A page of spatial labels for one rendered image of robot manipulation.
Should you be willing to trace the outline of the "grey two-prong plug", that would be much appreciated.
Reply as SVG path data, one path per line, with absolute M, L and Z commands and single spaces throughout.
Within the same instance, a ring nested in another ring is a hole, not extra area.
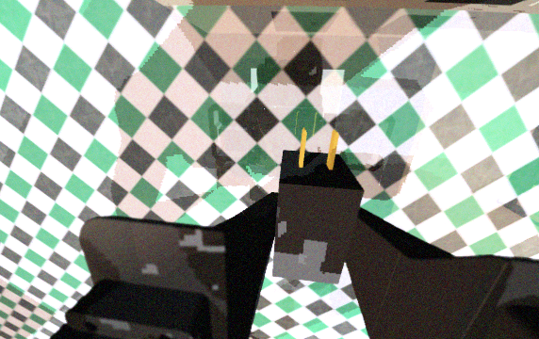
M 272 276 L 339 284 L 364 189 L 340 154 L 283 150 Z

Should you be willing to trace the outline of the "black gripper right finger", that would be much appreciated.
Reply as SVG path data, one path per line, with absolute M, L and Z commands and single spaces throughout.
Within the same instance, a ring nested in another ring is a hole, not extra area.
M 455 256 L 359 208 L 345 259 L 369 339 L 483 339 L 539 307 L 539 259 Z

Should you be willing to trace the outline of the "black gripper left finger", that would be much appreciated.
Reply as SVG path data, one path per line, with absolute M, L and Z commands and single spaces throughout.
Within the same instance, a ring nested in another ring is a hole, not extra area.
M 101 279 L 197 292 L 210 301 L 212 339 L 249 339 L 275 237 L 278 192 L 214 226 L 106 215 L 79 240 Z

